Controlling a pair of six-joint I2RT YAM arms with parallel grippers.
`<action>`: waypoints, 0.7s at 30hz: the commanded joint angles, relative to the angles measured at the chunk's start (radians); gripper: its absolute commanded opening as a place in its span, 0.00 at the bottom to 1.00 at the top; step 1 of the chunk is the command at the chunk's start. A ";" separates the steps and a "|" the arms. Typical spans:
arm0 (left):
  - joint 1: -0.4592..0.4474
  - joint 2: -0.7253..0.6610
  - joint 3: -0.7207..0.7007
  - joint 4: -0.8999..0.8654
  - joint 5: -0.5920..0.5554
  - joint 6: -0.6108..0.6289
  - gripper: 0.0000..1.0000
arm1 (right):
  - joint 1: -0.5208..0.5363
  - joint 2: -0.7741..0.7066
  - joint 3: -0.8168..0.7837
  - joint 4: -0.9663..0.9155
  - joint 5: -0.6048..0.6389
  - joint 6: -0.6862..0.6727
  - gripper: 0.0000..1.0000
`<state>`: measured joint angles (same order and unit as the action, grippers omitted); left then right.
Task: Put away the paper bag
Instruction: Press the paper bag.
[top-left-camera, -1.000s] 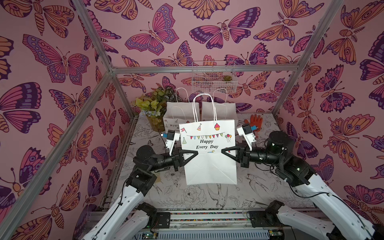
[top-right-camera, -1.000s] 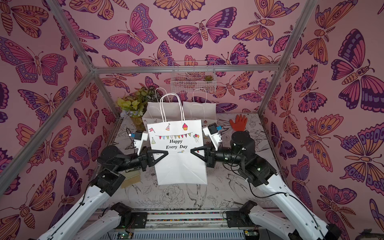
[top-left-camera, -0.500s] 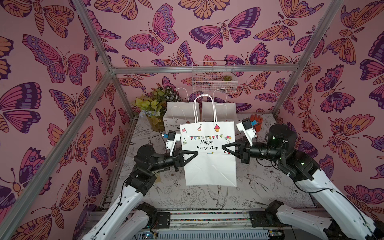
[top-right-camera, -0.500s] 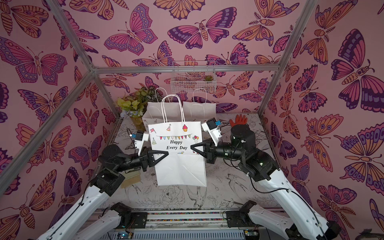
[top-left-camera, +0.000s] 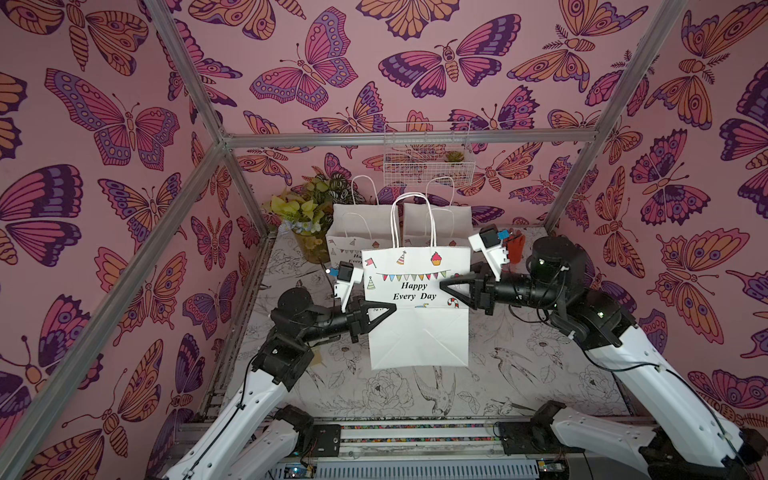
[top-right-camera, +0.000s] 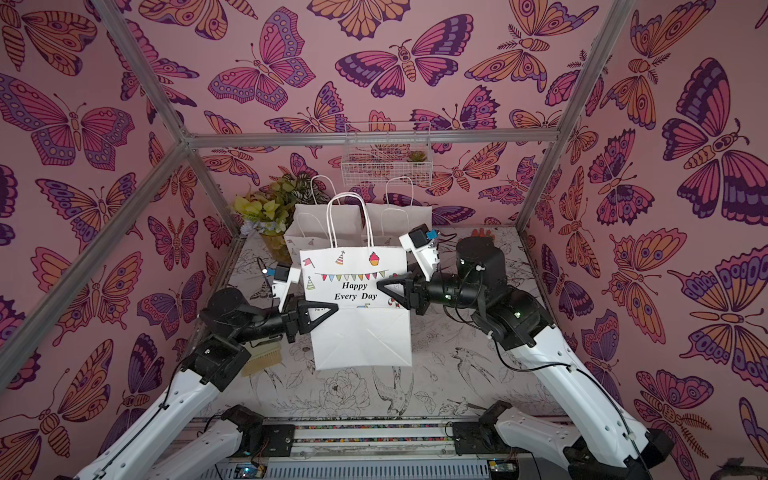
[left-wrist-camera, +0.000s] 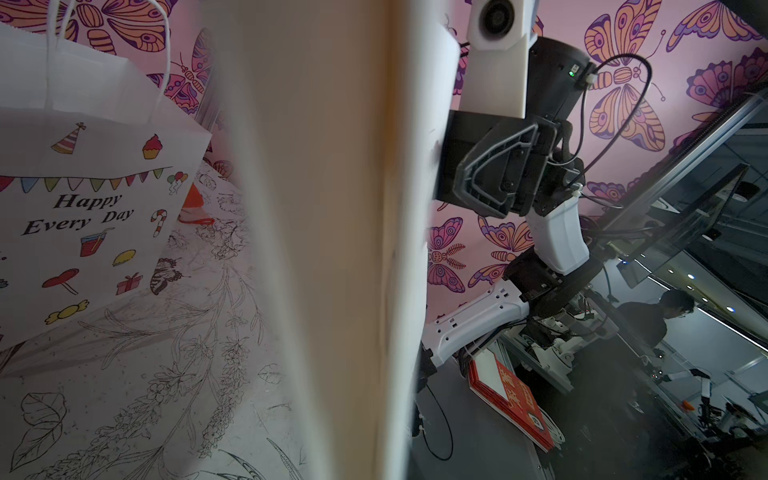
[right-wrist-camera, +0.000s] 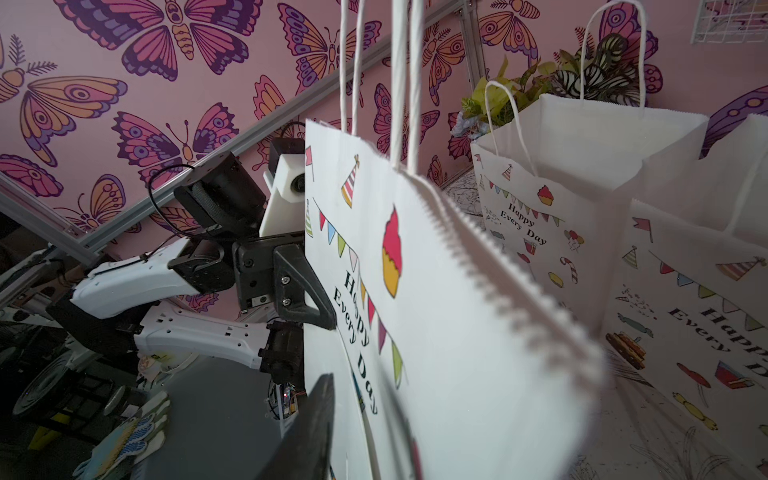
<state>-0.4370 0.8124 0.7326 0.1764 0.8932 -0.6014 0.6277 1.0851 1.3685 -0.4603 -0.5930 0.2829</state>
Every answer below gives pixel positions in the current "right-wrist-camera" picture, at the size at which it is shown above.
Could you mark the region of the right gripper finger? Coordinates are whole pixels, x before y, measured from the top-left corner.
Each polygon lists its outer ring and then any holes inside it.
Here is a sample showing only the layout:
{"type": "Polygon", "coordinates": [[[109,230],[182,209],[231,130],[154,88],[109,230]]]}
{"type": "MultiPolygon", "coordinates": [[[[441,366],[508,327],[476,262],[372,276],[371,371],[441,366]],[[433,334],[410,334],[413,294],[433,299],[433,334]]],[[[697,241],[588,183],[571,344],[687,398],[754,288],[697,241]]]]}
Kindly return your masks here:
{"type": "Polygon", "coordinates": [[[304,409],[256,479],[328,479],[334,414],[334,376],[324,374],[315,383],[304,409]]]}

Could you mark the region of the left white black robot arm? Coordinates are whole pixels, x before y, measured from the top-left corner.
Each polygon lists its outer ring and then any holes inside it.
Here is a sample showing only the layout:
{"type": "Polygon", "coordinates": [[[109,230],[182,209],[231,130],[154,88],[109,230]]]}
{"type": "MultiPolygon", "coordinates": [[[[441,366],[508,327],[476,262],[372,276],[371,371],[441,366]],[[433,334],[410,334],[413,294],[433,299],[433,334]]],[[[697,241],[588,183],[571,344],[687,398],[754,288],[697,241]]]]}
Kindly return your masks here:
{"type": "Polygon", "coordinates": [[[280,383],[303,366],[299,330],[335,329],[333,304],[304,252],[309,235],[305,183],[311,151],[289,141],[271,157],[260,188],[225,152],[190,167],[176,200],[196,220],[171,243],[92,269],[48,314],[104,356],[187,351],[268,373],[280,383]],[[276,323],[260,341],[246,323],[188,312],[178,296],[235,289],[242,310],[272,305],[276,323]]]}

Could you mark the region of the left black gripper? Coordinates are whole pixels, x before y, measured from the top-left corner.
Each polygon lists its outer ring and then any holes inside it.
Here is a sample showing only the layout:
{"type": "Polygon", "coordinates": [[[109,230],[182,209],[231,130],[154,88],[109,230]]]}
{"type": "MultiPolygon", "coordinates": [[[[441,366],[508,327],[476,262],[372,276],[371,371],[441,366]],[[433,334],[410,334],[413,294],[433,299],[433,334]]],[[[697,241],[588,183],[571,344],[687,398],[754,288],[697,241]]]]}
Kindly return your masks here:
{"type": "Polygon", "coordinates": [[[304,240],[303,233],[287,233],[233,244],[239,307],[249,310],[275,302],[283,320],[334,330],[336,312],[304,255],[304,240]]]}

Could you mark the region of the white paper gift bag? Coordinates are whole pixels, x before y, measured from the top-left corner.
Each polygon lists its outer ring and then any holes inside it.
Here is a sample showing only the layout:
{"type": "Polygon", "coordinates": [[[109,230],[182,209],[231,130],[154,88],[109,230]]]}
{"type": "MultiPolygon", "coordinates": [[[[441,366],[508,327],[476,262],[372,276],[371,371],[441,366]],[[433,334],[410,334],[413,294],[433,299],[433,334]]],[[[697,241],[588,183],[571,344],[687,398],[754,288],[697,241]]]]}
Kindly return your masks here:
{"type": "Polygon", "coordinates": [[[417,172],[424,5],[392,5],[388,155],[306,124],[305,252],[335,317],[305,331],[333,377],[326,479],[563,479],[589,436],[601,348],[417,172]]]}

